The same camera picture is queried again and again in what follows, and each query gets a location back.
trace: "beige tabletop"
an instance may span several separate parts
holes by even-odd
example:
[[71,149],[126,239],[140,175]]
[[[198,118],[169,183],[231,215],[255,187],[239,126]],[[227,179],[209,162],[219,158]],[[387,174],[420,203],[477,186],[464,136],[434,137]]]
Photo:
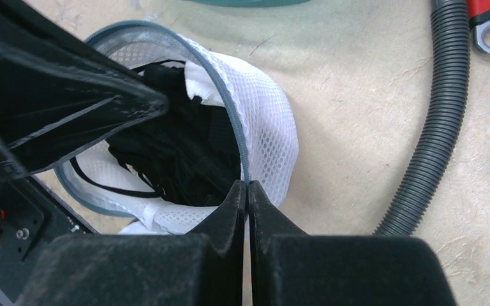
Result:
[[[28,2],[82,39],[112,22],[150,20],[264,70],[288,94],[300,141],[282,211],[311,234],[365,235],[382,218],[426,115],[429,1],[311,0],[260,10],[178,0]],[[128,223],[79,207],[52,172],[40,177],[100,231]],[[490,60],[475,52],[459,142],[416,235],[436,251],[460,305],[490,305]]]

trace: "screw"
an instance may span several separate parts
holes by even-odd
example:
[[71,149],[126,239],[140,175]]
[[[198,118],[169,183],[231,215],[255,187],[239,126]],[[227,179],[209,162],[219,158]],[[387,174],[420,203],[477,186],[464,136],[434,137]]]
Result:
[[16,238],[23,240],[29,238],[29,230],[27,228],[18,229],[16,232]]

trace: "mesh laundry bag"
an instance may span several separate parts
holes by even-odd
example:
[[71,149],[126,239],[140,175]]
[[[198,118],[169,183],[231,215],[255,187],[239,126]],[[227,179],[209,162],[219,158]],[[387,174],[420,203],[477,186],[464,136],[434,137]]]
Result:
[[[258,180],[278,206],[285,198],[298,154],[295,122],[283,90],[245,61],[210,52],[198,43],[150,22],[120,22],[86,43],[129,67],[173,59],[186,61],[188,95],[226,108],[241,157],[241,179]],[[152,191],[140,177],[122,168],[102,141],[77,156],[82,171],[98,184],[133,191]],[[123,233],[183,234],[216,207],[189,207],[161,198],[135,198],[82,180],[66,162],[56,168],[63,187],[82,205],[108,215],[139,221]]]

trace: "red tool handle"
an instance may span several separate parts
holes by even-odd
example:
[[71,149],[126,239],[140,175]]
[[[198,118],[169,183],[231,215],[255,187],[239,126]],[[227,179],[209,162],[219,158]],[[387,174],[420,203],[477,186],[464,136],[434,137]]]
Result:
[[467,5],[471,27],[490,20],[490,0],[467,0]]

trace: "black flexible tube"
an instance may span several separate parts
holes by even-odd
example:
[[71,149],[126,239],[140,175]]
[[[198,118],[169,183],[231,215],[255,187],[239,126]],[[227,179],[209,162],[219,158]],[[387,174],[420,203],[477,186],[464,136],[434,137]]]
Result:
[[470,30],[466,0],[432,0],[433,82],[418,145],[374,235],[411,235],[446,170],[467,98]]

